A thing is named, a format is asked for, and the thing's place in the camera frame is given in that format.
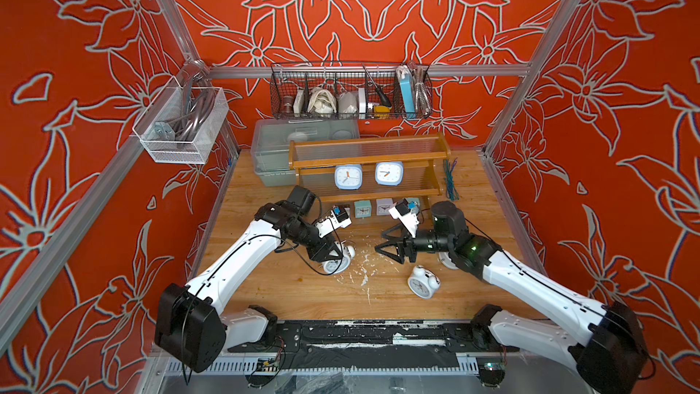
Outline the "white twin-bell alarm clock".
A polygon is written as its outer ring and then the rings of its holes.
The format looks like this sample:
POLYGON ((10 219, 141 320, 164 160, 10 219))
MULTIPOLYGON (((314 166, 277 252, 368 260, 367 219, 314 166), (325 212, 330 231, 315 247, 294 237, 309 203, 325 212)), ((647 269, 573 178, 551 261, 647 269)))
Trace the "white twin-bell alarm clock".
POLYGON ((349 244, 335 243, 335 258, 322 263, 323 270, 327 275, 339 275, 350 267, 355 258, 355 248, 349 244))

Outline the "mint green square clock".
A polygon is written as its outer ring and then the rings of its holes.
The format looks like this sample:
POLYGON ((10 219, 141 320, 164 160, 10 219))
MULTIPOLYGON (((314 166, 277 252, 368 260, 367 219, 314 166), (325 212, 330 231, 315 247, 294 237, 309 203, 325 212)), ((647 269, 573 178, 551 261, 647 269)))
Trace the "mint green square clock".
POLYGON ((370 200, 360 200, 354 202, 355 206, 355 218, 365 219, 372 216, 372 204, 370 200))

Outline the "blue rounded square clock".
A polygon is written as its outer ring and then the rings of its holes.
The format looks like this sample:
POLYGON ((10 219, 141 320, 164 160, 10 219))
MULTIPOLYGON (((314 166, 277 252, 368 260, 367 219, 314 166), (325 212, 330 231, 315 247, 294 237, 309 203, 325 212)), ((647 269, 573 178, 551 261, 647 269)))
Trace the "blue rounded square clock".
POLYGON ((335 186, 344 191, 355 191, 362 187, 363 169, 360 164, 345 164, 335 167, 335 186))

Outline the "lilac square alarm clock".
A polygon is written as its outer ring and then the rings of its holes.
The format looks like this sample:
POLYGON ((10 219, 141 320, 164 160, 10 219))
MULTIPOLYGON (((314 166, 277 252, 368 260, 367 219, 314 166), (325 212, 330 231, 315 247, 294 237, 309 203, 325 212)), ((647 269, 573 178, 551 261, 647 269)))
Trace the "lilac square alarm clock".
POLYGON ((377 216, 390 215, 390 210, 394 207, 394 204, 395 203, 391 198, 377 199, 377 216))

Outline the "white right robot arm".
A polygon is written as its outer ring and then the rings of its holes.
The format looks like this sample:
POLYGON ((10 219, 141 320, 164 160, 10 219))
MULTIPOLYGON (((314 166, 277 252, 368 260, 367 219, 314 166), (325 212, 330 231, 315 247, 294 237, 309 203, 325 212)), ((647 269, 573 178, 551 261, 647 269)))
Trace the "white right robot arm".
POLYGON ((450 201, 430 208, 432 226, 419 226, 420 211, 402 200, 389 215, 401 231, 382 233, 375 248, 399 264, 420 253, 440 254, 448 265, 512 294, 547 317, 517 317, 495 305, 479 310, 471 324, 484 344, 520 348, 577 372, 598 393, 630 393, 650 360, 636 313, 621 302, 602 303, 545 277, 513 257, 488 235, 468 229, 463 211, 450 201))

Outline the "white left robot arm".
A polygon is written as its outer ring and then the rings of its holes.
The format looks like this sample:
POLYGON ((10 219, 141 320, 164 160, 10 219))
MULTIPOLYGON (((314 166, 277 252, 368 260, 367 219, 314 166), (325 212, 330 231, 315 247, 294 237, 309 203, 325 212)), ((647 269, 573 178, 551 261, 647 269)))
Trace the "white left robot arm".
POLYGON ((335 238, 337 230, 351 224, 348 210, 333 206, 315 222, 306 221, 319 201, 308 189, 295 186, 286 199, 260 207, 238 240, 200 275, 183 286, 167 286, 158 304, 156 346, 197 373, 224 350, 256 343, 273 346, 275 314, 255 305, 231 317, 223 312, 258 264, 284 244, 293 250, 304 247, 308 260, 327 266, 331 275, 349 264, 352 250, 335 238))

